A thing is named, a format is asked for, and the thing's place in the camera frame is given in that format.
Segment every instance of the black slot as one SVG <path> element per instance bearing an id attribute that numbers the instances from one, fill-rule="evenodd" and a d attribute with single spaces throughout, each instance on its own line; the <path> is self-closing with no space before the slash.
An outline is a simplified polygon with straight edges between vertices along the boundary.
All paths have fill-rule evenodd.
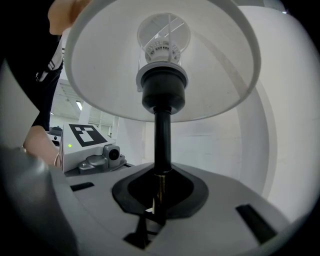
<path id="1" fill-rule="evenodd" d="M 154 237 L 158 235 L 159 231 L 164 226 L 158 223 L 159 224 L 158 232 L 149 231 L 148 230 L 149 226 L 147 225 L 147 222 L 146 222 L 147 219 L 155 222 L 159 220 L 156 215 L 153 215 L 152 213 L 149 213 L 149 212 L 145 212 L 144 215 L 140 216 L 135 232 L 129 233 L 123 238 L 123 240 L 127 241 L 128 243 L 140 249 L 145 249 L 150 243 L 152 243 Z"/>
<path id="2" fill-rule="evenodd" d="M 59 141 L 52 140 L 52 142 L 56 147 L 60 147 L 60 142 Z"/>
<path id="3" fill-rule="evenodd" d="M 85 182 L 81 184 L 71 185 L 70 188 L 72 189 L 73 192 L 75 192 L 75 191 L 91 188 L 93 186 L 94 184 L 92 182 Z"/>
<path id="4" fill-rule="evenodd" d="M 260 244 L 265 243 L 277 235 L 277 232 L 251 207 L 250 204 L 235 208 L 244 222 L 252 231 Z"/>

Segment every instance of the white lampshade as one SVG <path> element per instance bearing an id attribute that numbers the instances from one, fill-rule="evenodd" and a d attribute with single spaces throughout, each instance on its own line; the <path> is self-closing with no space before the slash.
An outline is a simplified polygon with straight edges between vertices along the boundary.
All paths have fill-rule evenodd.
<path id="1" fill-rule="evenodd" d="M 182 28 L 172 31 L 181 50 L 177 64 L 188 76 L 185 106 L 172 122 L 212 117 L 242 102 L 258 80 L 260 51 L 249 22 L 230 0 L 92 1 L 73 25 L 65 50 L 66 74 L 79 96 L 112 115 L 153 122 L 136 85 L 138 70 L 147 64 L 138 30 L 168 13 L 174 28 L 178 17 L 189 31 L 188 38 Z M 168 25 L 152 22 L 152 33 Z"/>

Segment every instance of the gray surface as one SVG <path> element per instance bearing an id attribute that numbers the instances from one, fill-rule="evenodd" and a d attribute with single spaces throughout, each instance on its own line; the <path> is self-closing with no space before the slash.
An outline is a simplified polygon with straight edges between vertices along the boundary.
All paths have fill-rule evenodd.
<path id="1" fill-rule="evenodd" d="M 38 114 L 4 60 L 0 64 L 0 145 L 21 147 Z"/>
<path id="2" fill-rule="evenodd" d="M 0 148 L 0 177 L 15 212 L 65 255 L 147 255 L 114 236 L 82 206 L 58 168 L 19 149 Z"/>
<path id="3" fill-rule="evenodd" d="M 92 182 L 93 187 L 74 194 L 88 212 L 105 229 L 122 239 L 131 233 L 138 217 L 124 213 L 114 201 L 111 189 L 120 179 L 138 172 L 149 163 L 115 172 L 68 177 L 70 185 Z M 160 234 L 146 249 L 157 255 L 234 255 L 258 247 L 235 207 L 251 204 L 276 230 L 289 223 L 283 215 L 258 194 L 231 178 L 176 164 L 179 168 L 203 179 L 209 188 L 205 205 L 192 217 L 168 220 Z"/>
<path id="4" fill-rule="evenodd" d="M 292 234 L 289 229 L 287 235 L 282 233 L 258 247 L 235 207 L 251 204 L 276 231 L 288 226 L 282 214 L 236 180 L 177 164 L 206 182 L 208 200 L 192 217 L 168 220 L 149 247 L 140 250 L 123 241 L 135 230 L 138 217 L 122 212 L 113 200 L 111 188 L 149 163 L 66 178 L 61 170 L 48 168 L 39 158 L 18 149 L 1 148 L 0 160 L 4 190 L 21 220 L 68 255 L 237 255 L 248 250 L 259 255 L 264 248 L 275 248 Z M 70 185 L 83 182 L 94 186 L 72 192 Z"/>

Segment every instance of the person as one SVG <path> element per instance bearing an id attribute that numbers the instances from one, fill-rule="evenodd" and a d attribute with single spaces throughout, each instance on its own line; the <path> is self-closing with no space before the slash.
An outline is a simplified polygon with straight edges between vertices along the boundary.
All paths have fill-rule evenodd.
<path id="1" fill-rule="evenodd" d="M 39 110 L 23 147 L 48 165 L 60 166 L 47 136 L 51 107 L 63 68 L 62 33 L 91 0 L 33 0 L 6 3 L 4 58 L 15 79 Z"/>

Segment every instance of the lamp stem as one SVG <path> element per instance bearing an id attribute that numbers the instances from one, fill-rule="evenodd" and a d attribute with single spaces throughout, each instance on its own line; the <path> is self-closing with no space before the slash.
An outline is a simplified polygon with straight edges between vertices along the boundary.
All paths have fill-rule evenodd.
<path id="1" fill-rule="evenodd" d="M 154 174 L 164 176 L 171 167 L 171 113 L 154 113 Z"/>

